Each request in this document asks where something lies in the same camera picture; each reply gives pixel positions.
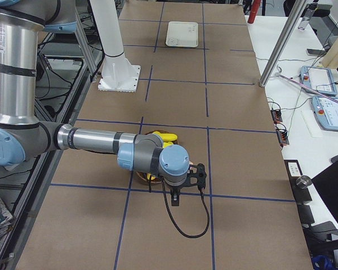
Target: white tray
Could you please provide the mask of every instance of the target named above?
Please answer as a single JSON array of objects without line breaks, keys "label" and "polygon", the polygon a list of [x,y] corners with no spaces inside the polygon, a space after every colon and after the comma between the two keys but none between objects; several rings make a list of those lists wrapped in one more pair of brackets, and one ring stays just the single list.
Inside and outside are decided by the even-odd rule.
[{"label": "white tray", "polygon": [[170,21],[165,44],[169,47],[198,47],[198,24]]}]

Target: white desk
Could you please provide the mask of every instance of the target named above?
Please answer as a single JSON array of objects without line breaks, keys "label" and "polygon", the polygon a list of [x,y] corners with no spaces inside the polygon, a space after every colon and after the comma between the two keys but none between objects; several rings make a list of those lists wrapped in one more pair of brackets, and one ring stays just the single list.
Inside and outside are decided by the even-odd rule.
[{"label": "white desk", "polygon": [[[257,58],[268,59],[270,57],[286,20],[286,17],[257,16],[254,24],[248,26]],[[307,48],[321,50],[322,45],[310,27],[307,27],[305,31],[295,29],[281,55],[281,59],[307,60],[314,58],[314,56],[306,54],[305,49]],[[281,61],[279,65],[283,69],[282,74],[284,76],[295,77],[299,75],[300,68],[303,65],[310,66],[313,61]],[[257,62],[262,73],[267,61],[257,60]],[[334,80],[337,81],[338,72],[336,70],[332,72]],[[279,103],[282,108],[293,108],[295,107],[300,87],[283,79],[275,78],[268,82],[265,91],[267,97]],[[301,105],[311,96],[302,91],[297,105]],[[282,154],[284,159],[297,159],[303,173],[313,178],[331,165],[331,157],[338,155],[338,132],[322,130],[323,137],[313,138],[301,114],[301,111],[311,109],[312,103],[309,100],[303,107],[295,110],[289,133],[290,145],[283,148]],[[292,114],[293,110],[282,113],[283,124],[287,128],[290,127]],[[309,191],[313,198],[313,201],[309,205],[315,219],[315,224],[332,221],[338,228],[337,222],[326,208],[313,185],[309,187]]]}]

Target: metal pole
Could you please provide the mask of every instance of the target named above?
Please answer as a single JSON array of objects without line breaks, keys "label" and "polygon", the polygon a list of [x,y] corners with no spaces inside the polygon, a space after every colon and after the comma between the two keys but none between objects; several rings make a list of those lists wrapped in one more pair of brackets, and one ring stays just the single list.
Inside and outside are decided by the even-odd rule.
[{"label": "metal pole", "polygon": [[261,87],[265,87],[266,83],[268,82],[270,75],[272,74],[273,69],[277,65],[277,62],[289,40],[289,37],[291,36],[298,22],[298,19],[300,18],[302,12],[304,11],[305,6],[306,6],[306,0],[297,0],[295,2],[293,9],[287,19],[287,22],[282,30],[282,33],[279,36],[277,44],[275,45],[273,49],[272,55],[270,56],[269,61],[260,78],[259,85]]},{"label": "metal pole", "polygon": [[94,75],[96,71],[96,65],[94,57],[91,53],[90,47],[88,45],[88,40],[86,38],[83,25],[80,20],[80,16],[78,11],[75,9],[75,16],[77,19],[77,30],[75,31],[75,36],[77,37],[78,43],[80,45],[80,49],[85,57],[85,61],[87,62],[87,66],[89,68],[90,74]]}]

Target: cardboard table surface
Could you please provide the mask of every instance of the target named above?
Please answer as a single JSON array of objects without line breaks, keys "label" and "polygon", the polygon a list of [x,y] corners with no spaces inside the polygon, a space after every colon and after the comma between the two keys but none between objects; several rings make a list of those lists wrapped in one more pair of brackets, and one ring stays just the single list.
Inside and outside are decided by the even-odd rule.
[{"label": "cardboard table surface", "polygon": [[[169,21],[199,24],[197,48],[168,48]],[[237,5],[128,1],[119,19],[135,93],[90,88],[76,126],[179,136],[208,173],[210,228],[175,230],[160,186],[116,157],[64,152],[17,269],[311,269],[243,11]],[[172,208],[197,234],[196,188]]]}]

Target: wicker bowl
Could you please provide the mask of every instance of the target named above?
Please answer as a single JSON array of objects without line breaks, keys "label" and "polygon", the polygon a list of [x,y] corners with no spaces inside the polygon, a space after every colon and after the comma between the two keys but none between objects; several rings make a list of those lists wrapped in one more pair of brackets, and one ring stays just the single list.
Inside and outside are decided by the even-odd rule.
[{"label": "wicker bowl", "polygon": [[[166,130],[160,130],[160,129],[157,129],[155,131],[158,131],[160,133],[171,133],[171,132],[168,132]],[[150,131],[148,133],[146,133],[145,135],[148,135],[148,134],[152,134],[153,132],[155,132],[154,130],[153,131]],[[178,144],[178,140],[175,140],[172,142],[174,145],[177,145]],[[145,183],[149,184],[149,180],[146,178],[146,173],[142,173],[142,172],[135,172],[137,176],[139,176],[139,178],[141,180],[143,180]],[[154,184],[159,184],[161,181],[158,179],[158,178],[154,178],[151,180],[151,184],[154,185]]]}]

